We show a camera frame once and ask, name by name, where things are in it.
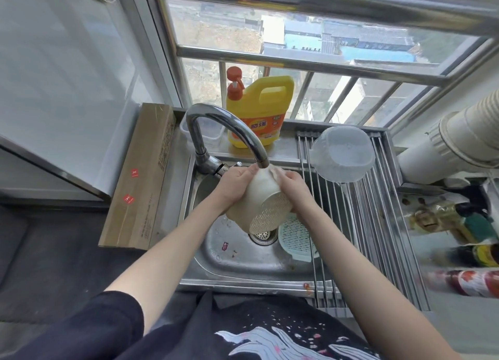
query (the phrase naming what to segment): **faucet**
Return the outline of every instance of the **faucet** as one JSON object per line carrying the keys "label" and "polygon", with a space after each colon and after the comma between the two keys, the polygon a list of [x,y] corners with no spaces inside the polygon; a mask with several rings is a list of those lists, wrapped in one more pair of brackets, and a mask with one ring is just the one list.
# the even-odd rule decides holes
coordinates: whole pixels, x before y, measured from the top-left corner
{"label": "faucet", "polygon": [[264,145],[262,145],[257,135],[244,122],[217,105],[197,103],[187,110],[186,122],[192,137],[192,143],[196,149],[196,166],[202,174],[212,174],[221,177],[228,171],[228,166],[214,156],[209,155],[206,150],[198,124],[199,117],[212,119],[231,130],[252,151],[254,160],[258,166],[260,168],[268,167],[269,162]]}

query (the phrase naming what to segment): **clear plastic container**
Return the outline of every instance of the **clear plastic container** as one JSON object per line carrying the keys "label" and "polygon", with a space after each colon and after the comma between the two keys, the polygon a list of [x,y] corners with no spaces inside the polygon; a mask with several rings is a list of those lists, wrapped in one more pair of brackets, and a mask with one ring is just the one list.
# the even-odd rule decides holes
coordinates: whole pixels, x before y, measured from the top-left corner
{"label": "clear plastic container", "polygon": [[359,181],[371,169],[376,155],[369,136],[354,126],[327,128],[310,150],[310,164],[329,181]]}
{"label": "clear plastic container", "polygon": [[[212,119],[206,117],[198,118],[199,128],[201,129],[201,134],[203,135],[203,140],[206,146],[218,146],[221,142],[221,137],[224,135],[225,127],[222,124],[213,121]],[[180,130],[186,136],[187,141],[192,143],[191,134],[187,128],[186,116],[182,118],[180,122]]]}

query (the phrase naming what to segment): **sink drain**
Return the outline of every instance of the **sink drain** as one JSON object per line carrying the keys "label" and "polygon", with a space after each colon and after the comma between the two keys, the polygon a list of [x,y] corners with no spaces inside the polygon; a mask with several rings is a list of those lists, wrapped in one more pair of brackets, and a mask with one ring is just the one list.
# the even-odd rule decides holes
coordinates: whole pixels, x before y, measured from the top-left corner
{"label": "sink drain", "polygon": [[278,239],[278,229],[274,229],[272,231],[265,231],[259,234],[248,234],[250,239],[260,245],[260,246],[269,246]]}

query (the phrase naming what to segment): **dish soap bottle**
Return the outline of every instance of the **dish soap bottle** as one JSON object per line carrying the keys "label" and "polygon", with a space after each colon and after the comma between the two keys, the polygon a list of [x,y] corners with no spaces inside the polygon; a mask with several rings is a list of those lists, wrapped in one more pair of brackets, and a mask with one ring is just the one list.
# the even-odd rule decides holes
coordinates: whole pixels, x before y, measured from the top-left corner
{"label": "dish soap bottle", "polygon": [[[247,88],[242,84],[242,71],[227,69],[227,110],[240,118],[258,136],[264,146],[279,138],[284,115],[293,97],[294,81],[290,76],[263,77]],[[246,145],[228,131],[228,140],[237,148]]]}

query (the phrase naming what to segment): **window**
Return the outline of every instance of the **window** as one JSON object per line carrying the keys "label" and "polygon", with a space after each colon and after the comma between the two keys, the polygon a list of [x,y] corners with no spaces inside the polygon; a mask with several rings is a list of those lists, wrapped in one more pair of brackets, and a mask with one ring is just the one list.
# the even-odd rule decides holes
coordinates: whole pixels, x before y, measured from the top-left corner
{"label": "window", "polygon": [[226,67],[237,64],[246,86],[264,75],[293,77],[287,118],[388,125],[410,108],[409,96],[445,86],[444,76],[486,40],[218,3],[165,4],[194,103],[221,105],[219,62],[230,60]]}

